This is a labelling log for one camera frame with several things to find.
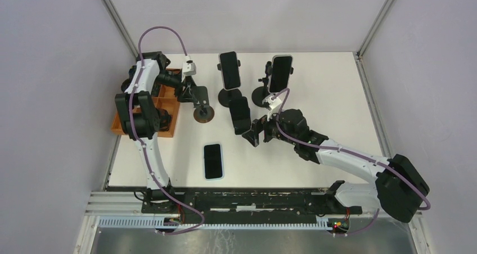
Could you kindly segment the black folding phone stand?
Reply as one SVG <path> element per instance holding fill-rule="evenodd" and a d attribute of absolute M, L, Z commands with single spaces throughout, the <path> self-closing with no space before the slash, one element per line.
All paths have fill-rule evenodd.
<path fill-rule="evenodd" d="M 236 135 L 242 135 L 251 129 L 251 119 L 238 119 L 232 122 Z"/>

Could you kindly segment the black pole stand left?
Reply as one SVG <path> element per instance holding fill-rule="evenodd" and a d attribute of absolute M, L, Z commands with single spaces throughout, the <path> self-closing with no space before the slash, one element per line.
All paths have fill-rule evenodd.
<path fill-rule="evenodd" d="M 233 90 L 225 90 L 224 87 L 218 93 L 218 101 L 223 107 L 229 107 L 229 101 L 241 97 L 241 91 L 239 88 Z"/>

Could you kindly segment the white case phone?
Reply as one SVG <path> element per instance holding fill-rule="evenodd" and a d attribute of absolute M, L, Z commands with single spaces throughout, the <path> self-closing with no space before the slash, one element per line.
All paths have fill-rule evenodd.
<path fill-rule="evenodd" d="M 225 90 L 237 89 L 241 86 L 239 61 L 235 51 L 221 53 L 219 55 L 220 71 Z"/>
<path fill-rule="evenodd" d="M 276 55 L 272 58 L 268 87 L 270 93 L 278 93 L 287 88 L 289 77 L 293 73 L 292 64 L 292 55 Z"/>

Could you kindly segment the brown round base phone stand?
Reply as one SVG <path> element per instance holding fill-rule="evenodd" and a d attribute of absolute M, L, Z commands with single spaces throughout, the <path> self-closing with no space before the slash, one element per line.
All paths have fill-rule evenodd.
<path fill-rule="evenodd" d="M 209 107 L 201 106 L 194 108 L 195 110 L 193 112 L 193 117 L 198 123 L 208 123 L 213 119 L 215 115 L 211 105 Z"/>

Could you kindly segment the black pole stand right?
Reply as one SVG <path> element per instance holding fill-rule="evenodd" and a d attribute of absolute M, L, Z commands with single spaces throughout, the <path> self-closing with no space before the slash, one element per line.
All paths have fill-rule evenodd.
<path fill-rule="evenodd" d="M 269 76 L 271 74 L 271 64 L 272 64 L 272 61 L 268 61 L 266 63 L 266 65 L 265 65 L 265 77 L 258 80 L 259 82 L 262 82 L 263 85 L 261 87 L 257 87 L 256 89 L 254 89 L 253 92 L 252 92 L 252 95 L 251 95 L 253 103 L 258 107 L 266 107 L 267 105 L 262 104 L 262 101 L 268 95 L 274 94 L 274 93 L 270 93 L 268 91 Z"/>

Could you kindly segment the white case phone rear right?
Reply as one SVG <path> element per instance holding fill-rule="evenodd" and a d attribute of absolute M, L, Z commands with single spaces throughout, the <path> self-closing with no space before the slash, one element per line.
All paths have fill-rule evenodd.
<path fill-rule="evenodd" d="M 278 93 L 287 88 L 289 77 L 293 73 L 292 64 L 292 55 L 276 55 L 272 58 L 268 87 L 270 93 Z"/>

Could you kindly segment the blue case phone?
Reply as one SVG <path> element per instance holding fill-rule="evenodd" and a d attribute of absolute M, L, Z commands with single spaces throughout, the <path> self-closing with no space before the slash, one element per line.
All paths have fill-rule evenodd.
<path fill-rule="evenodd" d="M 220 144 L 204 146 L 204 175 L 206 180 L 221 179 L 224 176 L 222 147 Z"/>

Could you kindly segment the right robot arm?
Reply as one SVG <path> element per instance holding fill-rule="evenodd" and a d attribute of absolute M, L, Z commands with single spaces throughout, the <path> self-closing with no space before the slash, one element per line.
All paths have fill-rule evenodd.
<path fill-rule="evenodd" d="M 408 157 L 373 156 L 343 146 L 326 135 L 312 130 L 298 109 L 289 109 L 271 117 L 264 115 L 251 122 L 241 135 L 252 146 L 264 141 L 281 140 L 294 146 L 295 153 L 306 161 L 337 168 L 361 178 L 363 183 L 336 182 L 325 198 L 326 209 L 338 214 L 346 207 L 374 207 L 394 219 L 408 223 L 416 212 L 427 211 L 430 188 Z"/>

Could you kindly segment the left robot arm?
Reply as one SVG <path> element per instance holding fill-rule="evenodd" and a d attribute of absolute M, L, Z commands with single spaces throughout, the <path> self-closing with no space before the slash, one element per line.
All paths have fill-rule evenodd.
<path fill-rule="evenodd" d="M 198 86 L 193 75 L 195 62 L 189 55 L 179 72 L 167 70 L 170 60 L 162 52 L 140 53 L 130 68 L 129 85 L 115 96 L 116 110 L 123 132 L 134 141 L 147 173 L 147 189 L 142 202 L 155 205 L 161 212 L 170 213 L 177 205 L 170 177 L 161 159 L 158 133 L 170 120 L 170 114 L 155 106 L 152 90 L 155 83 L 171 87 L 180 103 L 192 103 L 193 116 L 199 123 L 214 117 L 209 104 L 208 89 Z"/>

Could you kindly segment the black case phone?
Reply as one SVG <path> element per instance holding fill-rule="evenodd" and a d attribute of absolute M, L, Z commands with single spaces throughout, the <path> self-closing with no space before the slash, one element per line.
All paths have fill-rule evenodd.
<path fill-rule="evenodd" d="M 232 122 L 238 119 L 251 119 L 248 99 L 244 96 L 229 101 L 229 112 L 231 114 Z"/>

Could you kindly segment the black mounting base plate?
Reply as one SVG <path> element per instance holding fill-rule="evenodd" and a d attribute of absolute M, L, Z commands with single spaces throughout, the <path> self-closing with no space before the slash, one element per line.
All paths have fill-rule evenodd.
<path fill-rule="evenodd" d="M 317 217 L 359 215 L 327 188 L 167 188 L 146 190 L 143 214 L 181 214 L 185 224 L 312 224 Z"/>

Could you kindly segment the white case phone rear left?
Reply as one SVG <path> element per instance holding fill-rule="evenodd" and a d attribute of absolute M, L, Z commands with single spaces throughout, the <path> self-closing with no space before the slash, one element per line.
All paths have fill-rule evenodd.
<path fill-rule="evenodd" d="M 219 55 L 220 71 L 225 90 L 237 89 L 241 86 L 239 61 L 235 51 L 221 53 Z"/>

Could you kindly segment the dark patterned scrunchie left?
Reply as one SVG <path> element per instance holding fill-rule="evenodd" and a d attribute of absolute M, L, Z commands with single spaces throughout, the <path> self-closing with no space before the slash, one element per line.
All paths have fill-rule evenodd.
<path fill-rule="evenodd" d="M 124 93 L 127 90 L 127 88 L 130 86 L 130 84 L 131 84 L 131 80 L 125 79 L 120 86 L 120 90 Z"/>

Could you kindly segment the black pole stand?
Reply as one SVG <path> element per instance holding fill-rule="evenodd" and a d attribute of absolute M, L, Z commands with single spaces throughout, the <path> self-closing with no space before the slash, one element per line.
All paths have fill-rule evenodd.
<path fill-rule="evenodd" d="M 239 88 L 233 90 L 225 90 L 224 87 L 218 93 L 218 101 L 223 107 L 229 107 L 229 101 L 241 97 L 241 91 Z"/>
<path fill-rule="evenodd" d="M 266 63 L 266 65 L 265 65 L 265 77 L 258 80 L 259 82 L 262 82 L 263 85 L 261 87 L 257 87 L 256 89 L 254 89 L 253 92 L 252 92 L 252 95 L 251 95 L 253 103 L 258 107 L 266 107 L 267 105 L 262 104 L 262 101 L 268 95 L 274 94 L 274 93 L 270 93 L 268 91 L 269 76 L 271 74 L 271 64 L 272 64 L 272 61 L 268 61 Z"/>

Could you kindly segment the orange compartment tray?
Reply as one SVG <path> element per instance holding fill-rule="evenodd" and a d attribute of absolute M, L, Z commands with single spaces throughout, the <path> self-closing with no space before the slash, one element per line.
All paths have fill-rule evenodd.
<path fill-rule="evenodd" d="M 180 76 L 180 69 L 166 69 L 173 76 Z M 155 107 L 160 112 L 161 123 L 158 136 L 162 138 L 173 138 L 177 124 L 180 102 L 175 96 L 175 89 L 166 85 L 161 85 L 158 79 L 155 80 L 151 96 Z M 116 135 L 126 135 L 121 127 L 119 116 L 116 113 L 110 128 L 111 132 Z"/>

